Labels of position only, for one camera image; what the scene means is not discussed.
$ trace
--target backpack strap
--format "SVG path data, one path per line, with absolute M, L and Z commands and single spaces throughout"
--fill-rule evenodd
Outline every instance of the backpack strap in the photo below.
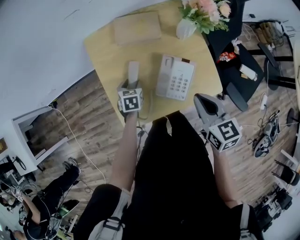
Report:
M 248 229 L 250 207 L 248 204 L 243 204 L 242 215 L 240 217 L 240 229 Z
M 240 217 L 240 240 L 257 240 L 256 237 L 249 232 L 248 222 L 250 215 L 250 207 L 243 204 L 242 215 Z
M 98 223 L 91 232 L 89 240 L 121 240 L 124 224 L 121 224 L 123 209 L 128 203 L 130 193 L 122 189 L 117 208 L 112 216 L 105 221 Z

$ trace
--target white wall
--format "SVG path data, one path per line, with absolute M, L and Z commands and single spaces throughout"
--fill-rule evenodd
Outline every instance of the white wall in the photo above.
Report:
M 254 14 L 256 18 L 251 18 L 249 14 Z M 300 37 L 300 11 L 292 0 L 250 0 L 246 2 L 243 21 L 259 22 L 262 20 L 274 19 L 284 22 L 284 25 L 294 27 L 295 31 L 288 34 L 296 34 L 291 38 L 292 44 L 296 38 Z
M 49 104 L 92 71 L 83 45 L 89 34 L 161 1 L 6 0 L 0 8 L 0 122 Z
M 265 240 L 294 240 L 300 235 L 300 195 L 292 199 L 292 205 L 264 233 Z

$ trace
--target wooden table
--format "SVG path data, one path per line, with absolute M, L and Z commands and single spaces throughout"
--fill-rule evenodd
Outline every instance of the wooden table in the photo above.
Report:
M 124 124 L 124 118 L 117 108 L 118 93 L 116 89 L 122 81 L 128 78 L 130 61 L 140 62 L 139 80 L 144 94 L 141 117 L 148 115 L 150 94 L 153 92 L 152 111 L 143 123 L 194 105 L 193 96 L 196 93 L 214 96 L 222 92 L 218 72 L 202 35 L 196 31 L 186 40 L 179 40 L 176 37 L 176 27 L 181 20 L 178 11 L 180 4 L 181 1 L 171 0 L 134 12 L 158 11 L 162 31 L 162 37 L 159 40 L 118 46 L 114 41 L 112 22 L 85 39 L 90 59 L 122 124 Z M 187 99 L 183 102 L 155 95 L 163 54 L 189 59 L 197 64 Z

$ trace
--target wooden floor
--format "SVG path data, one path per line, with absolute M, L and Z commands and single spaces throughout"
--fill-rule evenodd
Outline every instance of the wooden floor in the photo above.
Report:
M 247 49 L 257 49 L 257 40 L 253 34 L 250 41 L 247 41 L 244 36 L 240 38 Z M 277 54 L 291 55 L 286 42 L 283 47 L 277 48 Z M 256 59 L 263 66 L 264 57 L 257 57 Z M 292 63 L 282 64 L 281 68 L 284 76 L 293 76 Z M 264 115 L 264 111 L 259 109 L 259 102 L 261 95 L 265 91 L 266 82 L 263 80 L 248 102 L 249 109 L 246 112 L 239 111 L 228 97 L 223 103 L 230 115 L 237 118 L 239 124 L 257 126 L 258 120 Z M 291 107 L 298 109 L 296 92 L 279 87 L 276 91 L 269 90 L 268 95 L 268 108 L 265 119 L 279 109 L 280 123 L 285 124 L 288 110 Z M 85 153 L 104 172 L 106 180 L 108 180 L 123 127 L 108 100 L 97 74 L 92 72 L 59 97 L 58 109 L 63 112 L 69 121 Z M 202 123 L 196 114 L 195 108 L 190 107 L 183 113 L 196 131 L 199 132 Z M 147 124 L 145 127 L 149 130 L 151 124 Z M 270 154 L 256 159 L 253 157 L 252 147 L 247 144 L 247 141 L 256 137 L 259 128 L 243 127 L 243 137 L 239 145 L 227 151 L 230 167 L 237 181 L 238 191 L 242 200 L 255 204 L 255 201 L 260 196 L 266 194 L 272 188 L 274 179 L 271 175 L 271 170 L 275 167 L 274 160 L 282 160 L 282 156 L 279 154 L 281 149 L 291 153 L 295 141 L 296 128 L 296 125 L 283 126 L 276 144 L 270 150 Z M 77 158 L 82 169 L 80 179 L 86 182 L 89 187 L 95 188 L 99 184 L 104 183 L 102 175 L 83 156 L 68 129 L 67 123 L 58 112 L 51 111 L 40 116 L 35 120 L 34 128 L 30 133 L 33 136 L 32 142 L 37 150 L 41 148 L 48 149 L 66 135 L 70 139 L 68 143 L 65 143 L 47 160 L 42 162 L 41 165 L 46 168 L 44 172 L 39 170 L 34 172 L 37 184 L 40 187 L 46 187 L 53 179 L 64 172 L 61 163 L 68 157 Z M 70 190 L 66 197 L 66 199 L 72 198 L 81 201 L 72 215 L 81 215 L 91 197 L 91 194 L 84 191 L 85 188 L 86 186 L 80 182 Z

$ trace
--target person sitting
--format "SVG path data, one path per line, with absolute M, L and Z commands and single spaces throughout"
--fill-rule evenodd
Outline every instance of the person sitting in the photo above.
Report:
M 47 238 L 50 217 L 56 213 L 61 197 L 77 180 L 81 170 L 74 158 L 63 163 L 66 171 L 53 180 L 44 190 L 42 196 L 32 200 L 21 192 L 23 206 L 27 212 L 24 232 L 14 231 L 18 240 L 41 240 Z
M 123 240 L 263 239 L 254 209 L 239 201 L 226 154 L 212 148 L 213 171 L 203 140 L 182 113 L 153 121 L 138 163 L 136 125 L 137 113 L 132 112 L 109 184 L 95 189 L 76 225 L 75 240 L 98 240 L 102 230 Z M 134 181 L 131 204 L 121 209 L 121 219 L 112 217 L 115 227 L 107 225 Z M 245 228 L 240 227 L 244 207 L 249 209 Z

